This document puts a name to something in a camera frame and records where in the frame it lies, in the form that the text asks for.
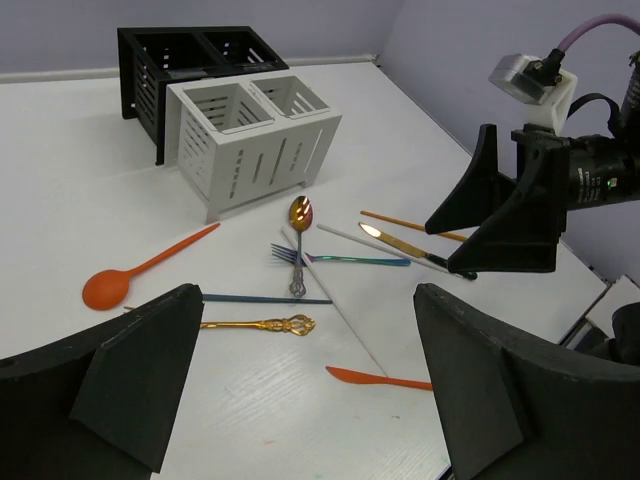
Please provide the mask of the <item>orange plastic knife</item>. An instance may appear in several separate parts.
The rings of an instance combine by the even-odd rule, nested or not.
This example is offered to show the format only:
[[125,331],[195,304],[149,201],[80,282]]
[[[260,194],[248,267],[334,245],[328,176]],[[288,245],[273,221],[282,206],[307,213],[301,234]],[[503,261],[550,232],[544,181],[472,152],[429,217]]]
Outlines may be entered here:
[[368,374],[365,372],[326,366],[326,371],[334,378],[349,384],[357,385],[393,385],[412,389],[432,391],[432,384],[415,380],[406,380]]

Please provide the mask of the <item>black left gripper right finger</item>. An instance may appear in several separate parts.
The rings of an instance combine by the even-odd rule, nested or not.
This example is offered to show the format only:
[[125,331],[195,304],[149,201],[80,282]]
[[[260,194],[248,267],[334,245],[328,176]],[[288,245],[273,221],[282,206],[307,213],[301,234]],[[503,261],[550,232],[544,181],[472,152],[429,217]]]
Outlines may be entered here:
[[414,310],[451,479],[635,479],[639,307],[586,350],[546,341],[434,284]]

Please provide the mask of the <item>iridescent metal fork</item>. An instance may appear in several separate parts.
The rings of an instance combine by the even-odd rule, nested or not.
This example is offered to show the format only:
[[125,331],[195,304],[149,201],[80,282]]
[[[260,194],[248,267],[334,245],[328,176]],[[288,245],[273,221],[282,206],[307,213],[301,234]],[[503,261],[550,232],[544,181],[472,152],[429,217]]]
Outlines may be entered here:
[[380,265],[390,267],[408,267],[411,262],[406,259],[382,259],[382,258],[368,258],[368,257],[350,257],[350,256],[338,256],[338,255],[311,255],[303,253],[298,256],[298,251],[289,247],[281,246],[278,244],[271,244],[271,253],[277,259],[283,260],[287,263],[295,264],[297,260],[300,260],[303,266],[307,265],[306,260],[311,263],[317,262],[341,262],[341,263],[356,263],[367,265]]

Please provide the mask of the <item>dark blue chopstick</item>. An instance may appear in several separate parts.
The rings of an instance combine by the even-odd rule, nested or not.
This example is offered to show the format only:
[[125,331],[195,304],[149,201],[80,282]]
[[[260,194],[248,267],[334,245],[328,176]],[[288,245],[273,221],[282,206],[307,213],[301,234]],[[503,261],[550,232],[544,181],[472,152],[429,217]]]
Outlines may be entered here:
[[308,305],[332,305],[330,299],[307,299],[286,297],[264,297],[246,295],[202,294],[205,302],[229,302],[229,303],[255,303],[255,304],[308,304]]

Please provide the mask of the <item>gold metal fork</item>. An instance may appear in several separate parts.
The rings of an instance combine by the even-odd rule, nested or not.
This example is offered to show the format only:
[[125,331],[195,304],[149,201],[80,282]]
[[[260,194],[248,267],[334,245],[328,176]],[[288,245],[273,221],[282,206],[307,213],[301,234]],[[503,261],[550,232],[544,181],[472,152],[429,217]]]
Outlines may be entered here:
[[308,335],[314,330],[316,322],[302,314],[296,314],[290,318],[273,318],[256,321],[202,321],[200,316],[196,316],[201,330],[213,329],[254,329],[259,331],[291,333],[298,337]]

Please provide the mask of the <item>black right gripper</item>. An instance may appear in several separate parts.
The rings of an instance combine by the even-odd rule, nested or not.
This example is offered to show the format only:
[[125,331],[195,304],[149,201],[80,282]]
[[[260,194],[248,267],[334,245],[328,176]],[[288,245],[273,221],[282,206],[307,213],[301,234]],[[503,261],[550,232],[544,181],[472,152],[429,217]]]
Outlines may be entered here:
[[553,272],[568,212],[639,199],[637,137],[559,137],[526,125],[511,139],[516,189],[498,169],[497,127],[483,124],[467,170],[425,223],[428,234],[479,226],[449,257],[451,272]]

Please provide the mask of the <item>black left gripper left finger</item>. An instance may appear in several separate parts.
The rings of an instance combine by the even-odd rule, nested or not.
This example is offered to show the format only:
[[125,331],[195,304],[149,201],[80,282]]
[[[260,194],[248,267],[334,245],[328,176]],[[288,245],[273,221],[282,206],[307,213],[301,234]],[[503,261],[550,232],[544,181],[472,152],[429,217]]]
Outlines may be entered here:
[[148,479],[160,471],[204,310],[183,284],[1,361],[4,479]]

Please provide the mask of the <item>orange plastic spoon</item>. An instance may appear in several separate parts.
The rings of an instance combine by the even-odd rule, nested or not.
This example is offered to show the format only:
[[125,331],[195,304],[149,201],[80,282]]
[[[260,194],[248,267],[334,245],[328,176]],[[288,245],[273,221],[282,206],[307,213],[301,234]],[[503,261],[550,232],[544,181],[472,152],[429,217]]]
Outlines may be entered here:
[[215,231],[219,226],[220,223],[207,226],[132,269],[107,269],[94,274],[83,287],[82,300],[84,304],[96,311],[106,311],[117,307],[128,295],[130,283],[134,277],[176,255]]

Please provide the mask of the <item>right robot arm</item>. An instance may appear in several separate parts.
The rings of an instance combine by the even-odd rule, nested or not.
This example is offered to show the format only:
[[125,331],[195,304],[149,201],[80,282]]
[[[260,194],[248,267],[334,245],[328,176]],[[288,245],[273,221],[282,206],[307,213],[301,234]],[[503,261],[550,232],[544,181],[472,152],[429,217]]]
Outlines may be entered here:
[[499,171],[496,126],[480,126],[467,170],[425,223],[429,234],[475,230],[444,261],[449,272],[552,272],[568,212],[638,200],[638,55],[623,101],[606,101],[610,134],[578,138],[560,136],[562,122],[603,96],[575,98],[563,57],[558,49],[544,59],[511,55],[492,73],[494,85],[541,112],[511,133],[515,178]]

